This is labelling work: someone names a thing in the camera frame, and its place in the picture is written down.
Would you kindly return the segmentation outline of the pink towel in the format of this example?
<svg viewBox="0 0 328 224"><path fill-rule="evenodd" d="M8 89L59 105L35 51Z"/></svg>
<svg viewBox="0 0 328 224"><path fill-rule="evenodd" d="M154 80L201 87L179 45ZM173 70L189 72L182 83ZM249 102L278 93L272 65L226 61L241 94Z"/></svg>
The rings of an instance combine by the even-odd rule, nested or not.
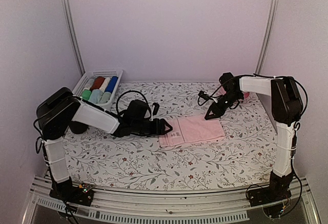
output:
<svg viewBox="0 0 328 224"><path fill-rule="evenodd" d="M205 120L202 115L174 118L168 123L173 130L159 137L160 147L217 141L226 137L218 119Z"/></svg>

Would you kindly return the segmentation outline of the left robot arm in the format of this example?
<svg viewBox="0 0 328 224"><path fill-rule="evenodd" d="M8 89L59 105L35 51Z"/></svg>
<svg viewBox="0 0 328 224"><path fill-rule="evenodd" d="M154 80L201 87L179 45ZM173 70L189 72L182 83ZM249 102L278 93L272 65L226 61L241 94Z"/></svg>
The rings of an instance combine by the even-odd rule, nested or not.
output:
<svg viewBox="0 0 328 224"><path fill-rule="evenodd" d="M163 118L154 118L158 109L157 103L150 106L144 97L131 101L125 110L113 113L73 95L67 87L42 102L36 109L33 125L40 133L44 159L57 193L64 200L72 200L76 196L63 146L68 130L82 134L88 127L95 127L114 137L165 135L173 127Z"/></svg>

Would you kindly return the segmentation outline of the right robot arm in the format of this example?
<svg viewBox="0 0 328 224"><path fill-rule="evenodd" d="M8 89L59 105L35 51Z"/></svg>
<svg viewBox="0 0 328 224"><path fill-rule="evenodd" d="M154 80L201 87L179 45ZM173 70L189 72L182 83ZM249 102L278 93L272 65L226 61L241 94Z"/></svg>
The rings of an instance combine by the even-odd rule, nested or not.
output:
<svg viewBox="0 0 328 224"><path fill-rule="evenodd" d="M244 94L253 92L271 98L271 113L277 127L276 162L270 175L270 184L265 197L276 201L289 188L295 175L293 157L296 150L296 133L299 121L304 114L307 103L302 102L299 88L301 84L291 76L237 75L224 73L219 78L224 94L198 93L205 102L212 101L205 115L206 120L222 117L227 109L235 109L244 100Z"/></svg>

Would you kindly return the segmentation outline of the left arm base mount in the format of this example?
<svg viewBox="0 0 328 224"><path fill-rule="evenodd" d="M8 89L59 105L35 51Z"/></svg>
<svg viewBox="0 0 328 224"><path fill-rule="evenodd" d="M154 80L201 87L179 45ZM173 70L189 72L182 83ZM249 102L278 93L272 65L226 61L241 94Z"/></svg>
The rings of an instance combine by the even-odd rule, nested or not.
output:
<svg viewBox="0 0 328 224"><path fill-rule="evenodd" d="M62 183L53 182L49 195L63 202L90 207L93 201L94 191L85 191L84 188L76 187L70 181Z"/></svg>

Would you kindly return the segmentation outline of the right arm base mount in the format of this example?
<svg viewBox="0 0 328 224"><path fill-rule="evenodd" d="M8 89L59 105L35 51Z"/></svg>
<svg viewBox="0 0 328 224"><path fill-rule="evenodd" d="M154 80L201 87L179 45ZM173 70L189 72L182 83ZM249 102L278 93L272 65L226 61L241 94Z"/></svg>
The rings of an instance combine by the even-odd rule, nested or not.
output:
<svg viewBox="0 0 328 224"><path fill-rule="evenodd" d="M269 203L274 203L276 201L281 201L281 203L263 207L262 210L266 217L271 220L280 219L289 213L291 213L299 204L300 199L302 197L303 185L300 179L298 179L298 183L300 186L299 196L292 207L290 207L291 203L291 192L287 191L286 193L280 196L272 196L269 191L269 187L262 187L257 184L252 184L248 186L245 197L249 201L251 207L261 206Z"/></svg>

